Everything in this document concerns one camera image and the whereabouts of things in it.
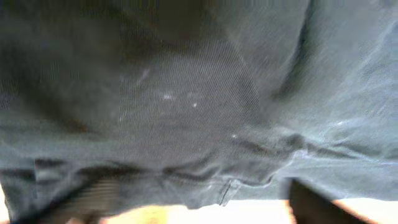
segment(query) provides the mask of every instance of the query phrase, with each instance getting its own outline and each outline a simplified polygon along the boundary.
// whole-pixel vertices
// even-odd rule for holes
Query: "white speck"
[[[164,100],[171,100],[173,97],[171,96],[171,95],[168,95],[168,94],[165,94],[164,96],[163,96],[163,99]]]

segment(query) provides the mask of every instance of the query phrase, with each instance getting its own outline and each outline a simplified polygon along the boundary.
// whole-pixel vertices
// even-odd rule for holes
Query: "garment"
[[[99,177],[121,212],[398,200],[394,0],[3,0],[0,182],[12,219]]]

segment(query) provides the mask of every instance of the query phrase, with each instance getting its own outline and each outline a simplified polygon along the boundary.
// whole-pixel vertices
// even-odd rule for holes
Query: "black cloth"
[[[121,212],[277,199],[284,177],[398,200],[397,1],[0,1],[12,219],[94,178]]]

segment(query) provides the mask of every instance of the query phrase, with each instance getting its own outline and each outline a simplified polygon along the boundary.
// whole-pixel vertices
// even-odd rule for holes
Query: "dark gray fabric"
[[[398,200],[396,1],[50,1],[0,8],[11,218],[98,177],[123,211]]]

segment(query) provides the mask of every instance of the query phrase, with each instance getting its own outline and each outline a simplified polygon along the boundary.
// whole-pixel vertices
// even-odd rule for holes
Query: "fabric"
[[[93,179],[118,213],[281,198],[398,200],[397,1],[0,1],[11,219]]]

